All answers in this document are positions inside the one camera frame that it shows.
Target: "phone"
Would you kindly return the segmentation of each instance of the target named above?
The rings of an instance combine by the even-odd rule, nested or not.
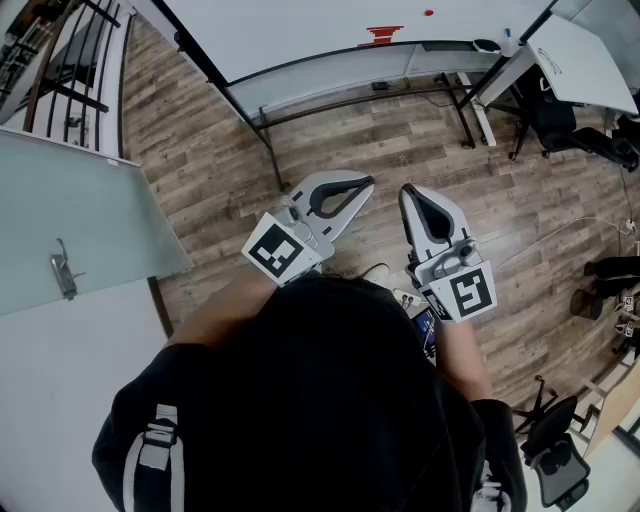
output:
[[[427,306],[422,312],[418,313],[413,322],[422,333],[422,350],[424,355],[433,359],[436,356],[436,314]]]

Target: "office chair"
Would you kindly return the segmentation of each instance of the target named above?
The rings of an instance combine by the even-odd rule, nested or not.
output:
[[[518,121],[518,140],[515,151],[509,153],[509,158],[515,161],[522,149],[522,144],[529,127],[538,135],[540,143],[545,148],[542,156],[567,149],[581,149],[587,153],[595,153],[607,160],[624,166],[629,172],[638,167],[639,157],[633,151],[619,153],[614,147],[612,139],[594,128],[581,128],[576,131],[576,118],[571,103],[559,101],[551,90],[543,91],[542,86],[548,83],[542,70],[534,65],[511,86],[519,109],[492,104],[490,108],[497,108],[520,117]]]
[[[583,420],[575,415],[578,405],[575,396],[554,403],[558,395],[552,393],[551,400],[541,405],[544,379],[536,376],[536,380],[540,381],[540,389],[533,410],[514,410],[514,414],[524,415],[525,423],[530,425],[527,440],[520,449],[524,453],[525,464],[538,475],[542,505],[568,510],[589,490],[591,468],[576,450],[567,430],[573,419],[583,423],[584,428],[590,418]]]

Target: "wooden floor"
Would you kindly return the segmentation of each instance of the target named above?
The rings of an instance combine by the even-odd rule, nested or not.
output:
[[[446,94],[429,99],[449,102]],[[195,264],[160,283],[177,324],[246,265],[239,251],[262,212],[277,204],[278,191],[258,138],[140,16],[129,38],[123,108],[125,156],[141,164]],[[581,124],[602,128],[599,112],[577,114]],[[579,151],[543,159],[533,135],[512,163],[506,155],[514,119],[495,111],[489,118],[498,146],[475,150],[460,147],[455,109],[422,96],[309,116],[272,129],[271,136],[283,178],[294,185],[320,170],[375,176],[372,199],[336,242],[328,265],[334,272],[352,276],[383,261],[392,271],[389,286],[411,290],[397,204],[407,182],[437,189],[461,205],[494,268],[543,240],[495,272],[498,307],[475,322],[496,393],[516,405],[533,394],[536,374],[560,393],[575,392],[580,385],[566,371],[593,377],[613,360],[613,302],[593,322],[571,317],[569,299],[589,284],[581,278],[586,261],[618,254],[618,233],[581,220],[545,237],[583,216],[617,223],[629,216],[629,207],[617,166]],[[479,141],[470,111],[467,119]],[[624,177],[637,200],[640,178],[626,171]],[[623,250],[631,246],[623,237]]]

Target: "red sign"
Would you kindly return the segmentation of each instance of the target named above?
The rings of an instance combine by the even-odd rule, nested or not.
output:
[[[358,46],[372,46],[374,44],[388,44],[391,42],[393,33],[397,32],[401,27],[370,27],[367,30],[373,34],[373,43],[359,44]]]

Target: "white table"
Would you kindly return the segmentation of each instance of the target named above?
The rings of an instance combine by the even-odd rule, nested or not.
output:
[[[540,66],[560,101],[638,113],[618,66],[600,38],[555,15],[480,94],[480,102],[486,106],[494,101],[534,64]]]

